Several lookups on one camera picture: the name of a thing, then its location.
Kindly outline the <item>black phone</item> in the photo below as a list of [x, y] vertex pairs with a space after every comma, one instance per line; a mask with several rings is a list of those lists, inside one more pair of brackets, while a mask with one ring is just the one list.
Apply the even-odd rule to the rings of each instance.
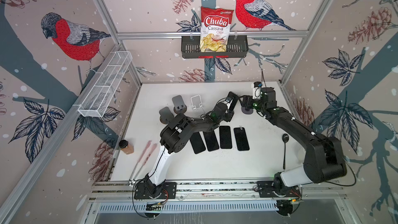
[[224, 103], [227, 105], [229, 110], [233, 111], [239, 99], [240, 97], [236, 93], [230, 91]]
[[223, 125], [219, 127], [219, 138], [221, 149], [232, 149], [232, 136], [230, 126]]
[[190, 143], [193, 149], [193, 152], [197, 155], [201, 152], [204, 152], [206, 150], [206, 146], [202, 140], [202, 137], [200, 135], [200, 132], [195, 132], [192, 134], [190, 138]]
[[248, 151], [250, 149], [247, 134], [244, 127], [234, 128], [236, 146], [239, 151]]

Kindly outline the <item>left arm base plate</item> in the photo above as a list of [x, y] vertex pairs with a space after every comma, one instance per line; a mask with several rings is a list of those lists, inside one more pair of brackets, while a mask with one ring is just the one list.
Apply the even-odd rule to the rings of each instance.
[[166, 200], [176, 198], [176, 182], [163, 182], [155, 186], [151, 181], [143, 181], [136, 184], [134, 200]]

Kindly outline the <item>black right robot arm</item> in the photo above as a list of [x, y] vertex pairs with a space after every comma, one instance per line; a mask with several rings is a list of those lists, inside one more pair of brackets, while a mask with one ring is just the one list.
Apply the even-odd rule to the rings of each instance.
[[241, 100], [244, 110], [253, 110], [272, 125], [284, 130], [305, 150], [301, 166], [274, 175], [273, 189], [278, 196], [286, 195], [298, 185], [318, 184], [347, 174], [341, 141], [315, 132], [297, 120], [287, 109], [277, 105], [272, 87], [260, 88]]

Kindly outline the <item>purple edged phone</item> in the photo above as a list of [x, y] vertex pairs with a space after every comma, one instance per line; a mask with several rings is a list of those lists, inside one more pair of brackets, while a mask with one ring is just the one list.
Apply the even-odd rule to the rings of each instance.
[[203, 133], [206, 147], [208, 151], [215, 151], [220, 148], [216, 134], [214, 131]]

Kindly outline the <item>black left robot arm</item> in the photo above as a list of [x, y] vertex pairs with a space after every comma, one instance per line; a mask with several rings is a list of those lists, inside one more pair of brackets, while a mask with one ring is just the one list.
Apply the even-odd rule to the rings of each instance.
[[143, 179], [145, 188], [153, 197], [162, 192], [172, 154], [180, 152], [194, 133], [210, 132], [217, 129], [223, 121], [230, 122], [239, 101], [240, 96], [230, 92], [226, 98], [216, 103], [212, 111], [202, 117], [192, 118], [179, 113], [161, 131], [160, 145], [162, 147], [153, 169]]

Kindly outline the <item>grey round phone stand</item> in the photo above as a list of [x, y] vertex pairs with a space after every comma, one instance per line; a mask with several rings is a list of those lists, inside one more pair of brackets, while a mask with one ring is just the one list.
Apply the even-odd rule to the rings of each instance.
[[242, 106], [241, 110], [246, 115], [251, 115], [254, 112], [254, 110], [253, 110], [253, 108], [251, 106]]

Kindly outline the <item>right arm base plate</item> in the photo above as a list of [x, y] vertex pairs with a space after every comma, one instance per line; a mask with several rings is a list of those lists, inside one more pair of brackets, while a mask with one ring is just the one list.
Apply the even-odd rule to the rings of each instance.
[[273, 181], [257, 181], [255, 191], [260, 198], [301, 198], [302, 193], [298, 186], [288, 187], [282, 183], [274, 184]]

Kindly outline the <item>wooden round phone stand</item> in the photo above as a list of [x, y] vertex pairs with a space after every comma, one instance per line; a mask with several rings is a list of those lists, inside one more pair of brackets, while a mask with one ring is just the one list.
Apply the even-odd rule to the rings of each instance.
[[175, 114], [184, 114], [187, 111], [187, 106], [184, 103], [184, 100], [181, 95], [177, 95], [172, 98], [174, 108], [173, 111]]

